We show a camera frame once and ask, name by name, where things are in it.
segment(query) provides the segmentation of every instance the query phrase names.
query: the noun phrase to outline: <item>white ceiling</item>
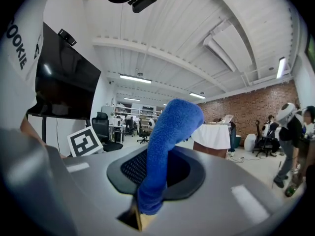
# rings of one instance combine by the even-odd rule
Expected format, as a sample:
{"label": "white ceiling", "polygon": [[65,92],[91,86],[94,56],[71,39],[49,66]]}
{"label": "white ceiling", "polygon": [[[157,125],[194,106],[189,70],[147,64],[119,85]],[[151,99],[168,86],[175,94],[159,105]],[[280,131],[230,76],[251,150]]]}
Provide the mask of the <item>white ceiling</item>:
{"label": "white ceiling", "polygon": [[[96,53],[108,79],[116,83],[118,99],[128,96],[162,106],[174,98],[195,102],[190,92],[204,92],[206,100],[242,93],[255,80],[275,80],[279,59],[291,55],[293,28],[286,0],[157,0],[139,14],[128,4],[107,0],[84,0],[84,7]],[[245,73],[232,72],[203,46],[225,20],[236,28],[252,59]],[[139,72],[153,83],[119,78]]]}

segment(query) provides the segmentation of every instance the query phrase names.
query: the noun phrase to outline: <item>jeans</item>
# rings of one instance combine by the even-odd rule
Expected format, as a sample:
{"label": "jeans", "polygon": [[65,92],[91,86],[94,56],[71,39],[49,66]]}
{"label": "jeans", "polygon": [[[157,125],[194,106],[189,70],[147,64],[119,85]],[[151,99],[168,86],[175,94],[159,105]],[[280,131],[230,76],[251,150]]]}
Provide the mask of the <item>jeans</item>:
{"label": "jeans", "polygon": [[277,139],[272,139],[271,140],[271,145],[272,145],[272,153],[277,152],[277,150],[280,148],[279,141]]}
{"label": "jeans", "polygon": [[284,151],[286,155],[286,159],[282,165],[281,170],[278,172],[278,174],[275,177],[275,181],[283,181],[286,174],[292,169],[293,167],[293,145],[292,141],[281,141],[279,140],[279,143],[282,147],[282,150]]}
{"label": "jeans", "polygon": [[235,149],[234,149],[235,138],[236,138],[236,128],[233,128],[231,130],[231,134],[230,134],[230,145],[231,145],[231,148],[228,150],[230,152],[234,152],[235,151]]}

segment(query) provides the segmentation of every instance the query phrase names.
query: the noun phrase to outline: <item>black shirt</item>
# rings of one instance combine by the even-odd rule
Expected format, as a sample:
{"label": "black shirt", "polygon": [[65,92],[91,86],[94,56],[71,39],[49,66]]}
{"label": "black shirt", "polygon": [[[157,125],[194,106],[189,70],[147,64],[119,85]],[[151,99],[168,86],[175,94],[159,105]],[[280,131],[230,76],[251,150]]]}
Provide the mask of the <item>black shirt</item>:
{"label": "black shirt", "polygon": [[272,124],[269,125],[269,130],[276,131],[277,127],[279,127],[279,124],[277,124],[276,122],[273,122]]}
{"label": "black shirt", "polygon": [[231,124],[231,131],[236,127],[235,123],[230,121],[230,124]]}
{"label": "black shirt", "polygon": [[297,117],[293,117],[287,124],[287,128],[282,127],[279,138],[282,141],[292,141],[292,145],[298,148],[299,140],[302,136],[302,123]]}

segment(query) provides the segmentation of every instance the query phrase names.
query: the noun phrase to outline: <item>sneaker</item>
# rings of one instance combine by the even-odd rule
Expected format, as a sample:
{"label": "sneaker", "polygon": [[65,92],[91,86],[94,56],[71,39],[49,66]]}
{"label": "sneaker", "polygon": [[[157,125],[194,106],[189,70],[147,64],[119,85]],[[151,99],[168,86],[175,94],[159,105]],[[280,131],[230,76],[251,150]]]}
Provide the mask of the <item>sneaker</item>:
{"label": "sneaker", "polygon": [[274,183],[277,185],[277,187],[279,187],[279,188],[284,188],[284,182],[283,181],[276,181],[276,180],[274,180]]}

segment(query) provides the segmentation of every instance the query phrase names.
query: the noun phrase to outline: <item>white t-shirt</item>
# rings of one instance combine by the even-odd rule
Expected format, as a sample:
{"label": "white t-shirt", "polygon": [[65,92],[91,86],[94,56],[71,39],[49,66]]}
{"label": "white t-shirt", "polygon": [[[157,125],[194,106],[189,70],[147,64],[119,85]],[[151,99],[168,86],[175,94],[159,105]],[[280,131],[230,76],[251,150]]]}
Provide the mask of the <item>white t-shirt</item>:
{"label": "white t-shirt", "polygon": [[304,126],[306,128],[305,134],[313,134],[314,133],[314,123],[306,124],[304,123]]}
{"label": "white t-shirt", "polygon": [[0,127],[19,128],[36,104],[35,78],[47,0],[25,0],[0,41]]}

